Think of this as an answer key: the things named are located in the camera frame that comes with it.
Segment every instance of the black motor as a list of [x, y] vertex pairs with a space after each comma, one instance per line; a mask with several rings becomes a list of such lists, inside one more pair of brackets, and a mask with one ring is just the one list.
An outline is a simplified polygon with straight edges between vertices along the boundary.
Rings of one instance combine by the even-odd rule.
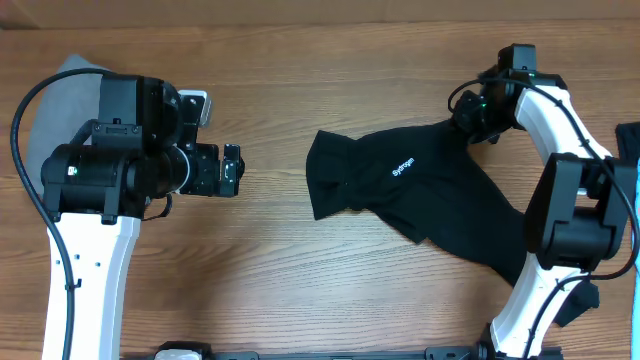
[[[205, 91], [176, 89], [159, 79], [105, 75], [97, 120], [42, 166], [44, 203], [56, 221], [63, 212], [143, 218], [152, 199], [172, 192], [232, 197], [244, 173], [238, 145], [196, 143], [211, 117]], [[83, 145], [91, 136], [91, 145]]]

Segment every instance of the black fabric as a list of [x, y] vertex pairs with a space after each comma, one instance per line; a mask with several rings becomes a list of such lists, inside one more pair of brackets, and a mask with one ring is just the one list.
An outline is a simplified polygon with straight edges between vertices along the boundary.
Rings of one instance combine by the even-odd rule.
[[640, 122], [616, 126], [620, 159], [638, 162], [640, 158]]
[[[314, 217], [369, 209], [414, 242], [429, 238], [451, 254], [489, 265], [513, 286], [526, 257], [523, 214], [471, 159], [467, 143], [449, 122], [359, 140], [319, 131], [307, 157]], [[589, 283], [570, 298], [556, 319], [560, 325], [599, 304], [597, 287]]]

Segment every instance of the wood grain surface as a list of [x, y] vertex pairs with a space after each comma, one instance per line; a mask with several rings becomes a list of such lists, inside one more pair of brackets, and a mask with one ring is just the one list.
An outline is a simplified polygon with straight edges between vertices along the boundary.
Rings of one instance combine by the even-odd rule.
[[[24, 94], [72, 53], [209, 91], [213, 125], [198, 140], [240, 144], [247, 163], [239, 197], [178, 197], [169, 218], [143, 225], [123, 354], [175, 339], [261, 353], [471, 344], [511, 288], [367, 211], [314, 221], [305, 160], [319, 129], [358, 138], [446, 119], [451, 90], [513, 42], [537, 45], [539, 69], [565, 78], [591, 133], [617, 152], [616, 124], [640, 119], [636, 21], [0, 33], [0, 358], [39, 359], [49, 288], [45, 227], [13, 168], [9, 124]], [[23, 121], [23, 156], [35, 109]], [[524, 210], [542, 170], [527, 134], [470, 151]], [[625, 241], [600, 272], [622, 266]], [[545, 338], [568, 359], [629, 358], [633, 275], [599, 286], [599, 309]]]

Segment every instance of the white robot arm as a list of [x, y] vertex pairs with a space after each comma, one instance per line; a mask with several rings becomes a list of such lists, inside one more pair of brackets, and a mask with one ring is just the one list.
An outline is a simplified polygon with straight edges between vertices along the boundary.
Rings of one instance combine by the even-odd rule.
[[[569, 91], [557, 86], [539, 86], [572, 113], [583, 135], [601, 158], [611, 153], [600, 146], [571, 106]], [[591, 156], [582, 146], [566, 115], [549, 99], [531, 89], [524, 89], [515, 110], [515, 118], [533, 139], [533, 143], [546, 164], [552, 153], [571, 153], [580, 158]], [[542, 304], [551, 291], [562, 280], [582, 274], [574, 267], [554, 266], [545, 270], [540, 266], [536, 254], [527, 254], [527, 259], [509, 301], [500, 314], [491, 322], [491, 340], [496, 351], [512, 358], [521, 358], [529, 341], [529, 330]], [[529, 356], [538, 356], [542, 350], [542, 339], [560, 307], [578, 282], [564, 286], [551, 301], [537, 327]]]

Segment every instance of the black cable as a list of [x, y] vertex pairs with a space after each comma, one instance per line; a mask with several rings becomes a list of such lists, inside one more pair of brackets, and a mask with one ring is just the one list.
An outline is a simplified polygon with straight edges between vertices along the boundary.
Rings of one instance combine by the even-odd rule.
[[580, 130], [580, 127], [578, 126], [578, 122], [573, 117], [571, 112], [564, 106], [564, 104], [562, 104], [561, 100], [556, 99], [551, 94], [549, 94], [548, 92], [546, 92], [544, 90], [539, 89], [535, 85], [528, 84], [528, 83], [523, 82], [523, 81], [505, 79], [505, 78], [476, 79], [476, 80], [472, 80], [472, 81], [467, 81], [466, 83], [458, 86], [451, 93], [451, 95], [449, 95], [449, 99], [447, 101], [447, 107], [449, 108], [449, 111], [451, 111], [451, 112], [454, 111], [453, 108], [451, 107], [451, 100], [462, 89], [464, 89], [464, 88], [466, 88], [466, 87], [468, 87], [470, 85], [485, 84], [485, 83], [513, 84], [513, 85], [519, 85], [519, 86], [531, 89], [532, 91], [535, 91], [536, 93], [538, 93], [538, 94], [544, 96], [545, 98], [549, 99], [549, 101], [551, 101], [555, 106], [559, 107], [560, 110], [562, 110], [562, 112], [565, 114], [565, 116], [567, 117], [567, 119], [571, 123], [571, 127], [573, 127], [573, 130], [575, 131], [576, 135], [578, 136], [578, 140], [580, 140], [580, 143], [582, 144], [582, 146], [587, 150], [589, 155], [591, 155], [591, 157], [593, 157], [599, 163], [601, 168], [604, 170], [604, 173], [605, 173], [606, 177], [611, 181], [611, 185], [614, 187], [616, 192], [622, 198], [622, 202], [624, 203], [624, 206], [627, 209], [627, 212], [629, 213], [629, 217], [631, 218], [631, 231], [633, 232], [633, 236], [636, 239], [636, 241], [633, 242], [632, 250], [631, 250], [631, 256], [629, 257], [629, 260], [627, 261], [627, 263], [620, 270], [618, 270], [616, 272], [613, 272], [611, 274], [606, 274], [606, 275], [587, 274], [587, 275], [573, 276], [573, 277], [570, 277], [570, 278], [567, 278], [567, 279], [564, 279], [564, 280], [558, 282], [556, 287], [551, 291], [551, 293], [549, 294], [547, 299], [542, 304], [542, 307], [538, 311], [538, 314], [536, 315], [536, 318], [535, 318], [535, 320], [533, 322], [531, 330], [529, 330], [529, 339], [527, 341], [527, 346], [525, 348], [525, 351], [524, 351], [524, 353], [522, 355], [522, 359], [526, 360], [528, 358], [528, 356], [529, 356], [529, 351], [531, 350], [531, 346], [533, 344], [533, 339], [535, 338], [536, 329], [540, 325], [540, 321], [542, 320], [542, 316], [544, 315], [544, 312], [546, 311], [547, 307], [549, 307], [549, 304], [553, 300], [554, 296], [558, 293], [558, 291], [560, 291], [566, 284], [568, 284], [570, 282], [573, 282], [573, 281], [612, 280], [612, 279], [618, 278], [618, 277], [626, 274], [629, 270], [631, 270], [631, 268], [633, 267], [636, 259], [638, 258], [638, 250], [640, 249], [640, 241], [638, 241], [638, 234], [640, 234], [640, 231], [638, 229], [638, 218], [636, 217], [636, 214], [634, 212], [634, 207], [631, 205], [631, 202], [629, 201], [629, 197], [627, 197], [627, 195], [624, 193], [624, 191], [622, 190], [622, 187], [620, 186], [620, 184], [618, 183], [618, 181], [616, 180], [615, 176], [613, 175], [613, 173], [611, 172], [611, 170], [609, 169], [607, 164], [604, 162], [604, 160], [602, 158], [600, 158], [600, 156], [596, 153], [595, 150], [593, 150], [593, 148], [589, 144], [589, 140], [587, 140], [584, 137], [584, 134]]
[[24, 114], [25, 109], [33, 100], [33, 98], [45, 87], [50, 85], [53, 82], [56, 82], [60, 79], [64, 79], [69, 76], [79, 75], [79, 74], [99, 74], [99, 75], [107, 75], [112, 74], [111, 71], [103, 70], [103, 69], [76, 69], [63, 71], [58, 73], [50, 78], [47, 78], [41, 81], [38, 85], [36, 85], [29, 93], [22, 99], [18, 109], [16, 110], [15, 115], [13, 116], [13, 122], [11, 123], [11, 134], [9, 136], [9, 143], [11, 145], [11, 156], [13, 157], [13, 163], [16, 166], [16, 170], [18, 171], [18, 176], [20, 177], [20, 181], [22, 181], [22, 185], [24, 185], [29, 198], [33, 202], [33, 205], [38, 210], [38, 213], [44, 220], [44, 223], [49, 228], [51, 232], [51, 236], [53, 237], [58, 251], [60, 252], [60, 258], [62, 261], [62, 268], [64, 270], [65, 275], [65, 290], [67, 291], [67, 321], [66, 321], [66, 329], [64, 335], [64, 345], [62, 348], [62, 359], [68, 360], [71, 355], [71, 341], [73, 339], [73, 323], [74, 323], [74, 311], [75, 311], [75, 283], [73, 281], [73, 270], [71, 269], [71, 260], [69, 259], [69, 253], [67, 252], [67, 247], [64, 245], [64, 241], [62, 240], [62, 236], [60, 236], [60, 232], [58, 228], [55, 226], [49, 214], [47, 214], [47, 210], [44, 208], [44, 204], [38, 197], [36, 190], [33, 188], [33, 184], [31, 180], [29, 180], [29, 176], [27, 175], [27, 171], [24, 168], [24, 164], [22, 163], [22, 158], [20, 157], [20, 149], [18, 147], [18, 130], [20, 129], [20, 120], [22, 120], [22, 115]]
[[158, 219], [161, 217], [167, 217], [169, 215], [169, 213], [171, 212], [171, 208], [173, 207], [173, 197], [171, 196], [171, 193], [167, 193], [167, 204], [164, 206], [164, 210], [162, 210], [162, 212], [159, 215], [155, 215], [146, 219], [142, 219], [142, 221], [149, 221], [149, 220], [154, 220], [154, 219]]

